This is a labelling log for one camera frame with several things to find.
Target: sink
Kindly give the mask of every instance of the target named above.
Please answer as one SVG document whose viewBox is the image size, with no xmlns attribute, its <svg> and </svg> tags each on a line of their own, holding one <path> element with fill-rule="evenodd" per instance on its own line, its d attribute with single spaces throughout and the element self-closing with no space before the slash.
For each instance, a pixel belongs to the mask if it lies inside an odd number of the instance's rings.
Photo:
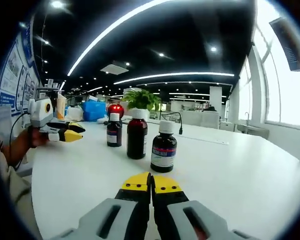
<svg viewBox="0 0 300 240">
<path fill-rule="evenodd" d="M 268 139 L 269 137 L 269 130 L 262 127 L 252 125 L 247 126 L 246 124 L 237 124 L 236 129 L 238 129 L 243 134 L 246 133 L 249 135 L 260 136 L 264 139 Z"/>
</svg>

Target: human hand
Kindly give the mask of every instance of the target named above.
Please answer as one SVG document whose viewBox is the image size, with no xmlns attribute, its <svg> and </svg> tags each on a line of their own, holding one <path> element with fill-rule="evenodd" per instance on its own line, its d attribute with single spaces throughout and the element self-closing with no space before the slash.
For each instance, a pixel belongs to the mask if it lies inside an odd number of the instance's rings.
<svg viewBox="0 0 300 240">
<path fill-rule="evenodd" d="M 35 127 L 32 129 L 31 139 L 34 147 L 45 145 L 49 141 L 47 134 L 39 132 L 39 129 Z"/>
</svg>

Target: table surface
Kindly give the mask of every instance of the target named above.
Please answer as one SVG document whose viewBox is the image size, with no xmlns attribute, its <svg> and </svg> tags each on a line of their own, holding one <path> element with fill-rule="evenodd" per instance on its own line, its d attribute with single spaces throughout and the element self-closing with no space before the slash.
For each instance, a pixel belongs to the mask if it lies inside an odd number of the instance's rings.
<svg viewBox="0 0 300 240">
<path fill-rule="evenodd" d="M 114 198 L 130 176 L 156 173 L 150 168 L 152 140 L 159 125 L 148 124 L 146 156 L 127 157 L 127 126 L 122 146 L 108 147 L 106 126 L 83 122 L 86 132 L 75 142 L 38 147 L 32 171 L 35 219 L 44 239 L 69 228 L 106 198 Z M 175 179 L 190 200 L 197 200 L 236 229 L 260 239 L 273 239 L 300 210 L 300 162 L 259 137 L 184 125 L 178 135 Z M 153 240 L 149 223 L 145 239 Z"/>
</svg>

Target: air vent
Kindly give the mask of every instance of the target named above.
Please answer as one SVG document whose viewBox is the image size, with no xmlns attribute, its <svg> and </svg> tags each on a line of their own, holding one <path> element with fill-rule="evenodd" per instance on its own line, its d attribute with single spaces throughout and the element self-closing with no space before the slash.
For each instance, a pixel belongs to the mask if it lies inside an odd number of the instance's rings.
<svg viewBox="0 0 300 240">
<path fill-rule="evenodd" d="M 102 68 L 100 71 L 105 73 L 108 72 L 109 74 L 119 75 L 128 72 L 129 70 L 121 66 L 109 64 L 108 66 Z"/>
</svg>

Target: black ceiling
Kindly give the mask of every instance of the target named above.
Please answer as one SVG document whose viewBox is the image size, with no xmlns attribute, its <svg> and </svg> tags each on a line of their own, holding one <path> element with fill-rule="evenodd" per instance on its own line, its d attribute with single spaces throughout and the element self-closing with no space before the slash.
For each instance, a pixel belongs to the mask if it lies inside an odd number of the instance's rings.
<svg viewBox="0 0 300 240">
<path fill-rule="evenodd" d="M 67 76 L 80 54 L 103 30 L 147 2 L 150 0 L 67 0 L 63 1 L 65 9 L 51 7 L 50 1 L 42 2 L 33 26 L 33 48 L 42 83 L 50 78 L 60 83 L 66 80 L 63 88 L 66 93 L 71 88 L 78 87 L 83 93 L 103 86 L 106 95 L 119 95 L 129 86 L 155 82 L 162 84 L 142 88 L 152 92 L 161 89 L 172 93 L 179 89 L 183 93 L 208 94 L 209 84 L 164 83 L 196 81 L 211 82 L 214 86 L 215 83 L 237 83 L 251 47 L 255 19 L 253 0 L 172 0 L 154 6 L 111 31 L 83 58 L 71 76 Z M 42 32 L 48 45 L 40 40 Z M 119 75 L 100 71 L 112 63 L 121 64 L 129 71 Z M 130 78 L 178 72 L 235 76 L 169 76 L 113 85 Z M 229 95 L 229 86 L 219 86 L 223 87 L 223 95 Z"/>
</svg>

